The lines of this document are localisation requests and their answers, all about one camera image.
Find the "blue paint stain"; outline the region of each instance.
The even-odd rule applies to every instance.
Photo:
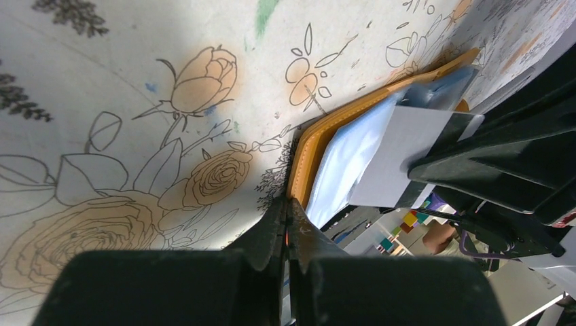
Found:
[[[210,114],[214,113],[214,110],[216,110],[216,105],[212,105],[208,109],[205,109],[204,115],[210,115]]]
[[[144,83],[144,85],[146,85],[147,90],[149,90],[150,92],[156,93],[156,84]]]

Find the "floral tablecloth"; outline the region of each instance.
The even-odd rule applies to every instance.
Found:
[[[0,324],[92,249],[220,249],[282,194],[313,119],[472,47],[480,103],[571,0],[0,3]]]

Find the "orange leather edge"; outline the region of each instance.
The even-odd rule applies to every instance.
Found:
[[[362,113],[366,112],[375,104],[386,98],[390,93],[396,92],[411,83],[431,82],[434,79],[443,77],[462,66],[470,65],[479,52],[480,49],[474,48],[429,73],[416,75],[379,88],[361,98],[353,100],[339,109],[336,109],[323,119],[314,123],[310,128],[306,129],[302,137],[300,137],[300,142],[298,143],[298,148],[294,155],[292,171],[290,172],[290,179],[288,181],[288,197],[298,199],[302,204],[302,207],[306,208],[312,191],[314,178],[318,172],[318,167],[320,167],[320,161],[322,160],[324,151],[332,137],[334,137],[336,131],[341,126],[359,117]]]

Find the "yellow block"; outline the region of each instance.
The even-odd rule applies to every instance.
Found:
[[[414,224],[418,221],[418,219],[412,213],[406,214],[403,220],[404,223],[408,224],[408,226],[414,226]]]

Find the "purple cable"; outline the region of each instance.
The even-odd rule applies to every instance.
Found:
[[[478,258],[478,259],[504,259],[504,260],[515,260],[513,258],[508,258],[505,255],[502,255],[500,253],[471,253],[470,251],[466,250],[466,248],[464,247],[464,243],[466,241],[466,239],[468,238],[468,232],[466,231],[462,231],[462,236],[460,239],[460,252],[463,253],[466,256],[472,257],[472,258]]]

